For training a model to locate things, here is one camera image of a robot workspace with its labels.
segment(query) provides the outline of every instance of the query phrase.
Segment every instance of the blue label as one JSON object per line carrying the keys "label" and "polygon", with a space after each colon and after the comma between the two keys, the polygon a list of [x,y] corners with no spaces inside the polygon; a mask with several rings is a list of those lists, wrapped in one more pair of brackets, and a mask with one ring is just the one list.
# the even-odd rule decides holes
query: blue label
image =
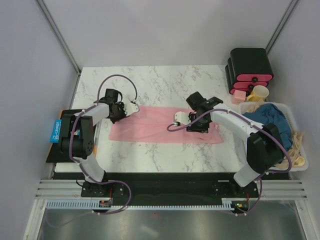
{"label": "blue label", "polygon": [[60,128],[61,128],[61,119],[55,120],[54,128],[51,134],[51,143],[57,143],[59,142],[59,134],[60,134]]}

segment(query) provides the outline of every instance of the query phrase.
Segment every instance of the metal floor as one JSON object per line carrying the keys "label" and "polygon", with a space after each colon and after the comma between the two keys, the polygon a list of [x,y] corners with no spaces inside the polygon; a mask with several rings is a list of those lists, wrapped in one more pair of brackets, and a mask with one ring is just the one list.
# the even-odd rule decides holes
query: metal floor
{"label": "metal floor", "polygon": [[[58,225],[87,210],[47,210]],[[248,216],[206,210],[127,210],[90,214],[64,227],[42,223],[44,240],[305,240],[294,202],[261,201]]]}

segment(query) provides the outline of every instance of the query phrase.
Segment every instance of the metal frame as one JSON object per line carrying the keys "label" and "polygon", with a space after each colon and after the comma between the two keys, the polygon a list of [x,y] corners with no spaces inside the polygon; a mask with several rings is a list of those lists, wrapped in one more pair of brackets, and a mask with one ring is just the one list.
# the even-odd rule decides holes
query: metal frame
{"label": "metal frame", "polygon": [[75,83],[74,90],[73,90],[72,97],[71,97],[70,104],[69,104],[69,109],[71,109],[72,105],[74,104],[77,88],[78,88],[78,85],[79,85],[79,82],[80,82],[80,77],[81,77],[81,73],[78,74],[78,77],[76,79],[76,83]]}
{"label": "metal frame", "polygon": [[274,30],[274,32],[273,32],[268,44],[265,47],[266,54],[270,53],[271,49],[275,45],[278,37],[280,36],[281,32],[283,31],[284,27],[286,26],[289,18],[291,17],[292,13],[296,9],[296,7],[297,7],[299,2],[300,2],[300,0],[291,0],[291,2],[289,3],[289,5],[286,8],[286,10],[285,10],[280,22],[276,26],[276,28],[275,28],[275,30]]}
{"label": "metal frame", "polygon": [[43,0],[35,0],[35,2],[38,5],[38,7],[40,8],[45,20],[47,21],[48,25],[50,26],[52,33],[54,34],[57,41],[59,42],[62,50],[64,51],[64,53],[66,54],[66,56],[69,60],[69,62],[73,66],[73,68],[76,71],[76,73],[78,74],[78,76],[80,76],[81,69],[80,69],[77,61],[75,60],[74,55],[70,51],[70,48],[68,47],[63,35],[61,34],[61,32],[60,32],[54,18],[52,17],[47,5],[45,4],[45,2]]}
{"label": "metal frame", "polygon": [[[263,192],[261,201],[295,201],[297,213],[307,240],[320,240],[317,227],[313,225],[316,223],[312,219],[312,212],[309,207],[307,195],[305,193],[303,184],[300,180],[263,180]],[[63,209],[88,209],[85,204],[87,202],[96,204],[100,200],[109,200],[109,198],[99,197],[81,197],[82,188],[78,186],[75,180],[41,180],[32,212],[25,230],[23,240],[36,240],[40,231],[41,222],[44,217],[45,209],[47,208],[63,208]],[[224,198],[223,206],[229,207],[231,201],[238,201],[242,199]],[[165,206],[134,206],[128,210],[226,210],[224,207],[214,206],[179,206],[179,207],[165,207]]]}

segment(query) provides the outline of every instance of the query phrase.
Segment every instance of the black motor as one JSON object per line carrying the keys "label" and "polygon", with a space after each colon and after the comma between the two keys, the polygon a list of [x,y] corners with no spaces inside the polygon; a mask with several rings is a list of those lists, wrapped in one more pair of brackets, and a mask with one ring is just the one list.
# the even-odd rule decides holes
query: black motor
{"label": "black motor", "polygon": [[115,89],[107,88],[105,90],[105,95],[99,100],[99,103],[104,103],[109,105],[109,117],[108,119],[114,124],[117,121],[120,121],[127,117],[125,111],[125,104],[122,101],[122,93]]}
{"label": "black motor", "polygon": [[[196,91],[195,93],[191,94],[187,99],[186,102],[189,104],[189,106],[192,108],[195,113],[189,114],[189,119],[192,122],[196,118],[198,118],[203,113],[214,109],[214,106],[218,104],[223,104],[224,102],[217,98],[212,97],[210,99],[205,99],[201,94]],[[210,114],[206,114],[201,119],[199,119],[197,122],[192,124],[191,126],[186,128],[187,132],[198,132],[198,133],[208,133],[209,126],[211,123],[211,117]]]}

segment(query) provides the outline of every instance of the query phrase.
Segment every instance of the blue cloth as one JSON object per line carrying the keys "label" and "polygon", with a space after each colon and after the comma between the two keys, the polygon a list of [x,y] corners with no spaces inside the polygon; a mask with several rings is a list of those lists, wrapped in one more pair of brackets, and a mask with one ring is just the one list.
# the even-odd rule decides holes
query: blue cloth
{"label": "blue cloth", "polygon": [[255,112],[243,114],[248,119],[262,123],[264,125],[274,124],[280,132],[283,147],[289,151],[293,141],[291,139],[291,129],[282,111],[272,103],[261,105]]}

